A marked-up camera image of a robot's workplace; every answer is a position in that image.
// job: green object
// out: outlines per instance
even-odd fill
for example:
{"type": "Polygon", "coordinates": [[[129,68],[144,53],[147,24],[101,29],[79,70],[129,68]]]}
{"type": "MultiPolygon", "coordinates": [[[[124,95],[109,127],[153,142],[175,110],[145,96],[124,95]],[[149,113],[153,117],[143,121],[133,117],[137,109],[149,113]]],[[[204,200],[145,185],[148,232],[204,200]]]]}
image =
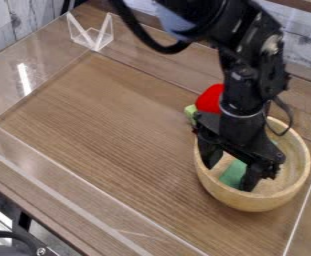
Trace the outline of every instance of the green object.
{"type": "Polygon", "coordinates": [[[246,174],[246,164],[240,160],[234,160],[219,177],[219,181],[228,187],[239,189],[242,177],[246,174]]]}
{"type": "Polygon", "coordinates": [[[195,105],[190,105],[188,107],[184,108],[184,114],[191,122],[191,124],[195,126],[196,122],[194,120],[194,113],[198,111],[195,105]]]}

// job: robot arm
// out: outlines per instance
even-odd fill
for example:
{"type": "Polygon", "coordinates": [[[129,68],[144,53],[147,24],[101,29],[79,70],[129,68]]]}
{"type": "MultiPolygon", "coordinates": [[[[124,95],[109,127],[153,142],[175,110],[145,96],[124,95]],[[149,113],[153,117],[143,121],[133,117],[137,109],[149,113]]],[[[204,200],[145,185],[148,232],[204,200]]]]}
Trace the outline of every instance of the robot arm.
{"type": "Polygon", "coordinates": [[[275,178],[286,159],[266,135],[271,101],[287,109],[278,98],[290,79],[279,23],[251,0],[156,0],[163,28],[178,39],[161,46],[123,0],[109,1],[135,35],[157,52],[179,53],[200,40],[218,48],[224,73],[222,115],[196,114],[198,145],[207,168],[223,152],[247,164],[239,189],[252,191],[260,179],[275,178]]]}

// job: cable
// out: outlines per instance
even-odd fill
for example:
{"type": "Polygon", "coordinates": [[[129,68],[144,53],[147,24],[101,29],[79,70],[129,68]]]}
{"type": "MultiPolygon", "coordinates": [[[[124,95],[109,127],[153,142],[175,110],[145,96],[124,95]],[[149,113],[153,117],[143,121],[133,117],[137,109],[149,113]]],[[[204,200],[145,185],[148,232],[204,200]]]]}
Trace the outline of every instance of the cable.
{"type": "Polygon", "coordinates": [[[139,24],[139,21],[136,20],[136,17],[125,5],[123,0],[109,0],[111,5],[115,7],[121,20],[127,24],[129,30],[135,34],[135,36],[140,39],[140,41],[156,52],[163,54],[176,54],[182,52],[191,44],[186,43],[183,41],[178,41],[171,46],[163,46],[160,45],[149,36],[141,25],[139,24]]]}
{"type": "Polygon", "coordinates": [[[31,253],[32,253],[31,255],[37,254],[37,247],[27,236],[12,233],[12,232],[0,231],[0,238],[12,238],[15,240],[21,241],[23,243],[25,243],[28,245],[28,248],[29,248],[31,253]]]}
{"type": "Polygon", "coordinates": [[[264,120],[266,120],[266,125],[267,128],[270,129],[270,131],[279,137],[284,136],[287,134],[287,132],[290,131],[292,125],[294,125],[294,114],[292,111],[288,107],[288,105],[282,101],[282,99],[276,96],[272,100],[275,102],[275,104],[278,105],[278,107],[286,112],[287,117],[288,117],[288,127],[283,132],[276,132],[274,130],[274,128],[270,126],[268,122],[267,122],[267,117],[264,116],[264,120]]]}

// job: metal bracket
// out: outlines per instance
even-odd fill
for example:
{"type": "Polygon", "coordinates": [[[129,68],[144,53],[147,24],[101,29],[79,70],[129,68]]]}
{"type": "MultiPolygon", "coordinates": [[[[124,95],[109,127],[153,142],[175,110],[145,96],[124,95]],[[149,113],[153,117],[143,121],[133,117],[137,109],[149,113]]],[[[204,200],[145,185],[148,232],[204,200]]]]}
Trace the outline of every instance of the metal bracket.
{"type": "Polygon", "coordinates": [[[113,41],[112,16],[108,13],[100,30],[89,28],[84,30],[75,16],[67,13],[68,29],[71,39],[89,50],[99,52],[113,41]]]}

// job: red ball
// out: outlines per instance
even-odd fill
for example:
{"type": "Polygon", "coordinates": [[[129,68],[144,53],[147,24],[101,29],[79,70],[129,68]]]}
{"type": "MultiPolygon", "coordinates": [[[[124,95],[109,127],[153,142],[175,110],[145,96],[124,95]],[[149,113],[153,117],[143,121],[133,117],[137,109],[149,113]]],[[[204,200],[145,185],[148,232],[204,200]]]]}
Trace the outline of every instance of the red ball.
{"type": "Polygon", "coordinates": [[[224,91],[223,84],[212,85],[199,96],[195,102],[195,106],[199,111],[220,114],[219,98],[224,91]]]}

